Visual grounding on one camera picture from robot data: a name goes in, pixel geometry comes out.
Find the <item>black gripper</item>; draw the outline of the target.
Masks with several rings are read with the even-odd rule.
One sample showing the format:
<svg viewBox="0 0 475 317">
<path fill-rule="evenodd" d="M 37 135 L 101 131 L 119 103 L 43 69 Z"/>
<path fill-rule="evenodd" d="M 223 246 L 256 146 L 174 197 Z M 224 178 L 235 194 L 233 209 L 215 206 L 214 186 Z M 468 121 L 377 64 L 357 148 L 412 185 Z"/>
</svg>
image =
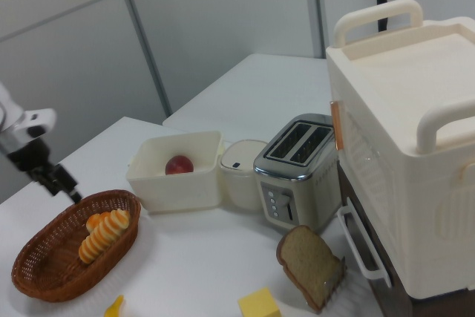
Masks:
<svg viewBox="0 0 475 317">
<path fill-rule="evenodd" d="M 77 191 L 77 182 L 73 176 L 61 165 L 55 166 L 56 184 L 51 176 L 54 165 L 49 161 L 50 149 L 43 139 L 30 141 L 26 146 L 7 154 L 10 162 L 21 172 L 44 186 L 52 196 L 59 193 L 59 189 L 78 204 L 82 196 Z"/>
</svg>

